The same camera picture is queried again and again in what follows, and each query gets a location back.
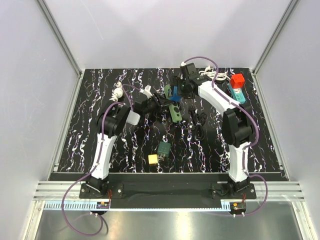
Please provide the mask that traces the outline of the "blue cube plug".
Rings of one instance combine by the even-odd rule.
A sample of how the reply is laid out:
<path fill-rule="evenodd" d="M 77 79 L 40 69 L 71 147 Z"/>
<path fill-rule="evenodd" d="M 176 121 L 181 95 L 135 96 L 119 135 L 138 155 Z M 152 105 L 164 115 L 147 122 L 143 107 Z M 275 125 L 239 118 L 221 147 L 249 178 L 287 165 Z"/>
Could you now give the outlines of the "blue cube plug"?
<path fill-rule="evenodd" d="M 180 102 L 181 96 L 178 94 L 178 87 L 177 86 L 171 86 L 170 92 L 169 92 L 169 99 L 174 102 Z"/>

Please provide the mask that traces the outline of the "green power strip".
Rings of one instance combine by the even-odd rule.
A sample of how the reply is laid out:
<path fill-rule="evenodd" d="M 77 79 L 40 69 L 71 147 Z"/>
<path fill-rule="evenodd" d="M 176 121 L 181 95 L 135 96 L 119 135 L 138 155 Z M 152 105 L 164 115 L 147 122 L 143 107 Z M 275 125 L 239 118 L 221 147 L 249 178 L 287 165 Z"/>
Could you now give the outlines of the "green power strip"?
<path fill-rule="evenodd" d="M 171 87 L 169 85 L 166 85 L 164 87 L 164 94 L 168 100 L 171 99 L 170 88 Z M 168 108 L 169 108 L 172 122 L 173 123 L 180 123 L 182 121 L 182 115 L 180 113 L 180 108 L 178 106 L 178 103 L 176 101 L 174 101 L 171 105 L 168 106 Z"/>

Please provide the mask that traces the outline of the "dark green cube plug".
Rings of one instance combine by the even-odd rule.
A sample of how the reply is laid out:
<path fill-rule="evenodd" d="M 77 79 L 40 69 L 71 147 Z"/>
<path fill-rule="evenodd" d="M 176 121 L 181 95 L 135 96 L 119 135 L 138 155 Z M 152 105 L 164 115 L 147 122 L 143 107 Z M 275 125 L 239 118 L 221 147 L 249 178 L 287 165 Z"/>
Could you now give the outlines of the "dark green cube plug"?
<path fill-rule="evenodd" d="M 158 145 L 157 156 L 160 160 L 168 158 L 171 152 L 171 144 L 169 142 L 161 141 Z"/>

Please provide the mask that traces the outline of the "yellow cube plug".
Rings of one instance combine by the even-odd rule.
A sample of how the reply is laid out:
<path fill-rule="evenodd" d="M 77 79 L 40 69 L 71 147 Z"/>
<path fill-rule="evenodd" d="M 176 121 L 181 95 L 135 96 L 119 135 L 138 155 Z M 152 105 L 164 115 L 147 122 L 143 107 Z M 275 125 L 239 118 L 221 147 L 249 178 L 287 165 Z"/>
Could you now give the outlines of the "yellow cube plug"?
<path fill-rule="evenodd" d="M 158 155 L 157 154 L 150 154 L 148 155 L 148 164 L 149 165 L 156 165 L 158 164 Z"/>

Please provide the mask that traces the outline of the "red cube plug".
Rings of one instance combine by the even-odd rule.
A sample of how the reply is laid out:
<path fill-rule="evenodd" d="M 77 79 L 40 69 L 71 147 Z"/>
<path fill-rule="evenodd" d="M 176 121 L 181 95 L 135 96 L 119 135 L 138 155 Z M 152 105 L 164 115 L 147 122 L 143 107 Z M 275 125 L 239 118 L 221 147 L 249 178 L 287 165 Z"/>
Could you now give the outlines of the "red cube plug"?
<path fill-rule="evenodd" d="M 237 73 L 231 76 L 230 85 L 233 89 L 241 89 L 245 84 L 245 78 L 241 73 Z"/>

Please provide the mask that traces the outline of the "teal power strip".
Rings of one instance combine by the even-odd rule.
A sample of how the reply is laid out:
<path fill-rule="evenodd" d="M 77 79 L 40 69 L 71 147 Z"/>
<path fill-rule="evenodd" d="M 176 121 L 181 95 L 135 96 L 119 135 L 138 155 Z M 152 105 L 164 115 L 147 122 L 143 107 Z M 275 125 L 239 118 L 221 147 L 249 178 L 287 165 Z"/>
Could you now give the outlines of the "teal power strip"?
<path fill-rule="evenodd" d="M 241 104 L 244 104 L 246 102 L 246 98 L 245 98 L 241 88 L 233 88 L 232 85 L 229 83 L 228 89 L 229 89 L 231 96 L 234 100 L 237 100 Z"/>

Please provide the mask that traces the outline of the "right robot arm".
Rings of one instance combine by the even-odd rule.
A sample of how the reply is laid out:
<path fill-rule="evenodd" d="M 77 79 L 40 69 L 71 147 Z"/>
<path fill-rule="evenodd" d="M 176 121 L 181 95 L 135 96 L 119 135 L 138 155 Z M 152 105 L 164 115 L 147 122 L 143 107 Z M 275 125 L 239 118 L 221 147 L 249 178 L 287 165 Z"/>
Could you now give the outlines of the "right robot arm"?
<path fill-rule="evenodd" d="M 249 187 L 249 148 L 259 139 L 258 126 L 249 111 L 238 101 L 224 93 L 208 76 L 173 76 L 170 80 L 170 94 L 206 100 L 222 115 L 222 137 L 229 146 L 230 165 L 228 181 L 221 188 L 221 195 L 239 198 Z"/>

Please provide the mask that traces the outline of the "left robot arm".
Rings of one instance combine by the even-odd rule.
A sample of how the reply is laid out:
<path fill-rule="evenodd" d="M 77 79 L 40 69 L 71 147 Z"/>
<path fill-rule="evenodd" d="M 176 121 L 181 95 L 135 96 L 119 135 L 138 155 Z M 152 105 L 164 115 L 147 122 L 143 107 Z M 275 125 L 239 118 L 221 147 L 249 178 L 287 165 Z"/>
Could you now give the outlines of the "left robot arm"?
<path fill-rule="evenodd" d="M 137 126 L 141 118 L 153 112 L 161 112 L 175 102 L 154 93 L 150 98 L 137 101 L 133 106 L 108 100 L 97 120 L 97 145 L 93 165 L 85 178 L 85 184 L 97 198 L 108 193 L 109 163 L 114 144 L 126 124 Z"/>

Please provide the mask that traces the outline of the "black marbled mat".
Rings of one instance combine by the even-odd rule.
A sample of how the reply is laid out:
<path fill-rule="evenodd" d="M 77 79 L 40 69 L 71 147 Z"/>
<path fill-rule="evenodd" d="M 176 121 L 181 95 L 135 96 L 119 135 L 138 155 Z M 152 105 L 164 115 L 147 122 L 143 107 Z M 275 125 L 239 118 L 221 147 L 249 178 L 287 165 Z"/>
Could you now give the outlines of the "black marbled mat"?
<path fill-rule="evenodd" d="M 247 68 L 220 68 L 228 76 L 242 74 L 243 93 L 259 129 L 259 141 L 249 150 L 251 172 L 279 172 L 280 164 L 267 126 L 257 88 Z M 97 146 L 97 118 L 110 98 L 115 84 L 126 84 L 122 101 L 137 102 L 138 89 L 150 85 L 163 93 L 177 68 L 86 69 L 81 81 L 57 170 L 67 173 L 88 172 Z M 226 172 L 230 152 L 222 135 L 222 116 L 205 100 L 180 103 L 182 123 L 172 122 L 169 111 L 150 114 L 137 126 L 127 124 L 112 149 L 113 173 L 217 173 Z M 171 144 L 168 158 L 149 165 L 148 155 L 157 154 L 160 142 Z"/>

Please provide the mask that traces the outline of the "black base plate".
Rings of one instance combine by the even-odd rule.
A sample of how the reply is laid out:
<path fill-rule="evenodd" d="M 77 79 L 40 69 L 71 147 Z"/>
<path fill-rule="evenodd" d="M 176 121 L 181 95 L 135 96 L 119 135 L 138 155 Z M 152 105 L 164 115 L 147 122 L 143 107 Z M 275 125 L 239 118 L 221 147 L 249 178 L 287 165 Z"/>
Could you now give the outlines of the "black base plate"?
<path fill-rule="evenodd" d="M 49 183 L 57 184 L 57 191 L 64 193 L 72 185 L 71 180 L 81 177 L 75 173 L 53 173 Z M 280 173 L 261 173 L 268 185 L 271 198 L 272 184 L 285 178 Z M 242 194 L 219 196 L 217 190 L 228 181 L 227 173 L 110 173 L 107 189 L 111 190 L 112 209 L 211 209 L 221 206 L 220 200 L 238 200 Z M 263 201 L 265 184 L 259 177 L 253 177 L 244 191 L 246 200 Z M 67 193 L 67 197 L 80 199 L 107 199 L 86 186 L 85 181 L 77 183 Z"/>

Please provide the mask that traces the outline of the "aluminium frame rail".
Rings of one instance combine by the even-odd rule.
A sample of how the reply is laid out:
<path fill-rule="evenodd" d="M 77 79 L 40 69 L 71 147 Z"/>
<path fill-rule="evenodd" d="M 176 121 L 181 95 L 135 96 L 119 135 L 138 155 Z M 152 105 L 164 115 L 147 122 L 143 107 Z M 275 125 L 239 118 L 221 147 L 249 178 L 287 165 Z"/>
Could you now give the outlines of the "aluminium frame rail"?
<path fill-rule="evenodd" d="M 236 196 L 221 195 L 220 183 L 210 182 L 137 182 L 111 183 L 105 194 L 94 193 L 84 184 L 71 186 L 68 181 L 41 181 L 33 199 L 43 201 L 50 210 L 65 202 L 67 210 L 159 211 L 159 212 L 229 212 L 233 205 L 267 202 L 302 202 L 304 196 L 297 182 L 255 181 Z"/>

